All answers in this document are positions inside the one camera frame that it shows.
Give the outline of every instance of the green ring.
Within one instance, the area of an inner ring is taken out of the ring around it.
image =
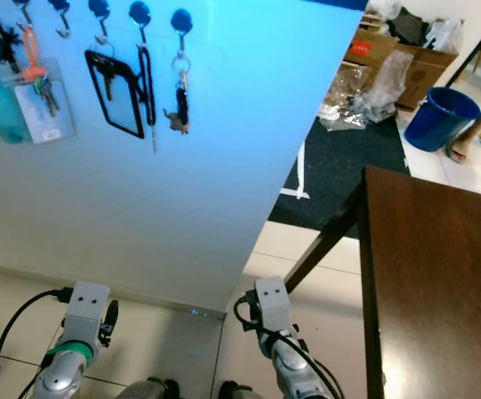
[[[56,353],[59,352],[78,352],[81,353],[83,356],[85,356],[85,359],[87,360],[87,366],[89,366],[89,363],[91,362],[92,356],[93,356],[93,351],[85,344],[81,342],[67,342],[59,347],[53,347],[47,352],[47,355],[55,355]]]

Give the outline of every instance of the white plastic bag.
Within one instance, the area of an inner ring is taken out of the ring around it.
[[[378,15],[382,21],[388,21],[397,18],[401,8],[400,0],[370,0],[366,11]]]
[[[432,24],[432,28],[426,35],[424,47],[432,48],[437,52],[459,54],[463,40],[464,32],[462,23],[449,19]]]

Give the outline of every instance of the cardboard box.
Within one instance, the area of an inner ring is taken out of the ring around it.
[[[391,54],[397,39],[394,37],[379,35],[364,29],[358,29],[353,41],[347,50],[344,60],[355,64],[371,67],[371,74],[364,85],[364,88],[371,87],[380,67],[385,59]]]
[[[395,50],[414,54],[414,60],[406,72],[405,92],[396,102],[399,107],[414,110],[457,56],[399,43],[395,45]]]

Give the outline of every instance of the table leg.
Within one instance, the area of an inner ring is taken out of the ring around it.
[[[360,183],[284,278],[289,293],[355,225],[358,220],[357,212],[364,197],[363,192],[364,185]]]

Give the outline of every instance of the blue bucket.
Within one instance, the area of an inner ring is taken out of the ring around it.
[[[465,94],[448,87],[433,87],[427,102],[406,128],[405,138],[420,150],[436,151],[480,116],[479,106]]]

